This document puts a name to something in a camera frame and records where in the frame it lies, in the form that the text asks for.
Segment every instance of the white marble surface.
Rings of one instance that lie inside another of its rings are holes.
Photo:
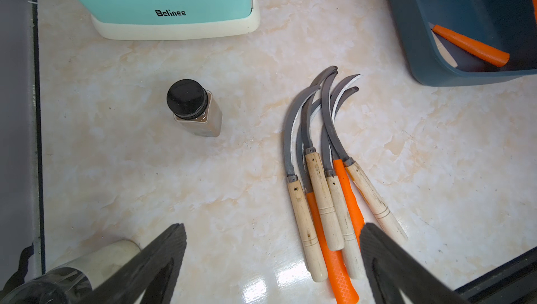
[[[48,268],[182,222],[173,303],[335,302],[305,271],[280,145],[291,99],[329,65],[365,75],[336,127],[413,257],[455,288],[537,246],[537,77],[422,86],[386,0],[259,4],[252,34],[131,42],[100,37],[77,0],[39,0]],[[172,119],[183,78],[214,93],[218,138]]]

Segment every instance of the wooden handle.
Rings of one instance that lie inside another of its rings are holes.
[[[449,53],[449,51],[447,51],[446,47],[442,44],[442,42],[440,42],[440,39],[438,39],[438,36],[436,36],[436,34],[434,32],[433,32],[433,38],[434,38],[434,43],[437,45],[438,52],[443,57],[443,59],[449,65],[451,65],[453,67],[459,66],[457,64],[457,62],[455,61],[455,59],[453,58],[453,56],[451,55],[451,53]]]
[[[471,39],[453,30],[444,28],[439,25],[433,26],[433,32],[444,37],[454,45],[461,49],[481,58],[495,66],[502,67],[509,61],[509,54],[498,50],[490,45]]]
[[[358,245],[360,245],[360,233],[365,224],[364,216],[362,215],[362,211],[360,211],[360,207],[358,207],[356,196],[352,192],[351,181],[348,179],[343,161],[335,160],[333,163],[334,170],[336,171],[339,183],[341,184],[341,189],[343,190],[343,195],[345,196],[345,201],[347,202],[348,213],[351,215],[352,227],[354,228]]]
[[[324,177],[323,164],[319,153],[310,153],[305,156],[308,164],[309,177],[312,179],[313,192],[319,206],[321,223],[326,237],[326,242],[330,250],[340,250],[345,247],[339,221],[337,220],[336,209],[328,189],[328,184]]]
[[[326,244],[315,195],[313,193],[307,193],[306,198],[308,199],[309,208],[312,210],[313,223],[319,236],[319,244],[321,245],[324,261],[328,269],[328,280],[330,280],[336,302],[337,304],[356,304],[360,297],[352,286],[351,279],[343,262],[343,255],[341,251],[331,251]]]
[[[363,274],[361,270],[364,262],[362,262],[360,247],[358,247],[356,234],[352,227],[351,215],[348,213],[347,202],[345,201],[345,196],[343,195],[343,190],[341,189],[341,184],[337,176],[327,177],[326,182],[328,183],[328,189],[330,189],[334,207],[336,208],[337,219],[345,244],[345,247],[343,247],[343,260],[345,261],[348,275],[352,279],[358,279]]]
[[[358,163],[354,162],[346,169],[384,232],[398,244],[405,242],[408,239],[406,233]]]
[[[308,204],[305,200],[302,184],[296,182],[287,183],[289,196],[295,213],[296,224],[299,227],[300,239],[304,247],[305,259],[308,263],[313,281],[322,282],[328,278],[328,272],[323,259],[319,238],[315,232],[312,216],[309,213]]]

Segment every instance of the white plastic base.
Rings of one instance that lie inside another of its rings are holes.
[[[245,18],[190,24],[117,24],[104,23],[91,15],[95,29],[108,39],[129,41],[184,40],[225,37],[250,33],[259,27],[260,14],[257,0]]]

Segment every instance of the curved sickle blade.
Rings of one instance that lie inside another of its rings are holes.
[[[337,111],[339,111],[339,108],[341,107],[341,105],[343,105],[345,100],[348,99],[353,94],[355,94],[356,92],[358,92],[358,87],[349,88],[348,90],[346,90],[343,93],[343,95],[341,96],[341,99],[339,100],[338,106],[336,107],[336,113],[337,113]],[[312,111],[313,112],[312,112],[312,116],[311,116],[310,121],[313,120],[313,118],[319,112],[320,109],[321,109],[321,100],[318,99],[312,105]],[[299,169],[301,181],[304,184],[305,193],[313,192],[312,181],[309,178],[309,174],[306,172],[307,169],[306,169],[305,163],[304,163],[304,147],[303,147],[303,143],[302,143],[302,134],[300,133],[300,131],[298,131],[298,133],[296,134],[296,160],[298,162],[298,169]]]
[[[327,67],[323,70],[323,72],[319,73],[315,77],[315,79],[313,79],[312,86],[322,84],[322,82],[325,81],[325,79],[334,72],[337,74],[337,66]],[[312,133],[310,131],[312,102],[313,98],[310,98],[305,102],[304,108],[302,109],[302,114],[300,115],[300,125],[302,126],[302,140],[304,141],[305,149],[313,147]]]
[[[344,86],[342,86],[341,90],[345,90],[347,87],[352,85],[353,82],[355,82],[357,79],[359,79],[361,75],[355,76],[353,79],[349,80]],[[332,112],[330,111],[330,86],[332,86],[333,78],[329,77],[326,79],[323,85],[323,89],[321,92],[321,110],[323,112],[323,120],[324,120],[324,126],[326,128],[326,131],[328,133],[328,137],[330,138],[330,141],[332,142],[332,145],[336,152],[338,153],[339,157],[343,160],[343,162],[347,161],[350,157],[348,156],[347,152],[345,151],[345,148],[343,148],[343,145],[341,144],[341,141],[339,140],[339,137],[336,133],[336,128],[334,126],[333,118],[332,118]],[[338,102],[341,99],[343,93],[339,92],[333,92],[332,96],[335,97],[334,106],[338,106]]]
[[[319,108],[321,106],[321,100],[316,100],[312,105],[312,118],[315,116],[317,112],[319,112]],[[309,178],[309,173],[307,172],[308,169],[305,167],[305,158],[304,158],[304,143],[302,142],[302,124],[299,127],[299,130],[296,133],[296,162],[300,173],[300,181],[302,181],[302,184],[304,185],[304,193],[313,192],[313,186],[312,186],[312,180]]]
[[[293,176],[295,174],[295,169],[293,168],[293,161],[291,157],[291,138],[293,137],[293,129],[295,127],[296,118],[299,114],[300,107],[304,105],[306,100],[319,91],[321,87],[311,86],[302,90],[291,103],[287,115],[284,120],[284,164],[285,164],[285,173],[287,177]]]
[[[338,113],[339,109],[341,108],[341,105],[343,105],[345,100],[356,92],[358,92],[358,87],[351,87],[345,92],[343,92],[343,95],[341,95],[341,99],[339,99],[336,110],[333,112],[334,118],[336,117],[336,114]],[[330,98],[330,101],[330,109],[333,111],[332,98]],[[321,135],[321,156],[323,159],[324,172],[327,172],[329,170],[333,171],[332,156],[335,160],[338,159],[338,153],[335,150],[332,151],[332,148],[332,142],[330,142],[326,128],[323,126],[323,134]]]

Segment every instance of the metal ferrule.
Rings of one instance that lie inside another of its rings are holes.
[[[345,162],[343,162],[343,165],[344,165],[345,167],[347,167],[347,166],[351,166],[351,165],[353,165],[353,164],[354,164],[354,160],[352,159],[352,157],[349,157],[348,160],[346,160]]]
[[[299,180],[299,176],[297,175],[287,176],[288,183],[296,182],[297,180]]]

